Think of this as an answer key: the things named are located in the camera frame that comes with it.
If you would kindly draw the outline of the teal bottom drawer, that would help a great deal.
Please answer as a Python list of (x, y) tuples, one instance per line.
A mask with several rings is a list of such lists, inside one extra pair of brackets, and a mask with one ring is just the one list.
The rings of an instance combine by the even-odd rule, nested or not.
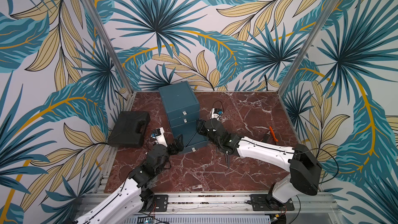
[(199, 122), (199, 120), (194, 120), (171, 128), (174, 138), (182, 135), (184, 148), (179, 153), (180, 155), (190, 152), (196, 152), (197, 150), (208, 145), (207, 137), (200, 135), (197, 132)]

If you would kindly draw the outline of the teal drawer cabinet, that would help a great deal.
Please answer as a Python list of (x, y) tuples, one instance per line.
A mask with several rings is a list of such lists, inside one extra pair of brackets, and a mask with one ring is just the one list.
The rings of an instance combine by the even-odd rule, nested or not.
[(171, 128), (200, 118), (200, 104), (188, 82), (161, 87), (159, 93)]

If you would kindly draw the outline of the dark pencil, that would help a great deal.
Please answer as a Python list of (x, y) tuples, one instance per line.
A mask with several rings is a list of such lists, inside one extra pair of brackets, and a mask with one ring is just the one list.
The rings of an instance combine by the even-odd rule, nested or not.
[(193, 138), (194, 138), (196, 135), (197, 135), (197, 132), (195, 132), (195, 133), (190, 137), (190, 139), (188, 140), (187, 144), (185, 145), (185, 148), (187, 148), (187, 147), (191, 144)]

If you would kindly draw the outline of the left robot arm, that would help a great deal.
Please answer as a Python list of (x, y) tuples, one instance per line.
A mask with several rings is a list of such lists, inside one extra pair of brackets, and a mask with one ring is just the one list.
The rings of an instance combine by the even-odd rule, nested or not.
[(147, 152), (146, 159), (134, 168), (126, 180), (110, 196), (86, 214), (66, 224), (120, 224), (130, 215), (152, 206), (154, 193), (151, 186), (165, 170), (170, 156), (183, 151), (183, 135), (168, 144), (164, 136), (155, 138), (157, 143)]

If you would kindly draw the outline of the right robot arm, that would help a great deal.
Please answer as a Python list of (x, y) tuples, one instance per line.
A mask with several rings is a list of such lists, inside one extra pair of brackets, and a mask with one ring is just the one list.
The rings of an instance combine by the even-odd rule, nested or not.
[(229, 133), (215, 118), (199, 120), (197, 133), (207, 137), (227, 156), (257, 159), (288, 172), (270, 188), (265, 200), (270, 207), (281, 207), (300, 194), (317, 195), (322, 166), (307, 146), (278, 146)]

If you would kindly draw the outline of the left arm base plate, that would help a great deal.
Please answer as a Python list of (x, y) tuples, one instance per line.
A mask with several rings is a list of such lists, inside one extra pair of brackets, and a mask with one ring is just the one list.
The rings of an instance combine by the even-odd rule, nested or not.
[(147, 208), (148, 212), (166, 212), (169, 203), (169, 195), (154, 195), (150, 203), (151, 204)]

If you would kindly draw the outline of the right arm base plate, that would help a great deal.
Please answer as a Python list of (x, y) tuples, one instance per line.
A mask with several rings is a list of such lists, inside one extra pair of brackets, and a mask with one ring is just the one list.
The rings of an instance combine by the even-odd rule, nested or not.
[(293, 211), (294, 204), (291, 199), (287, 203), (280, 203), (266, 194), (252, 194), (247, 201), (252, 206), (253, 211)]

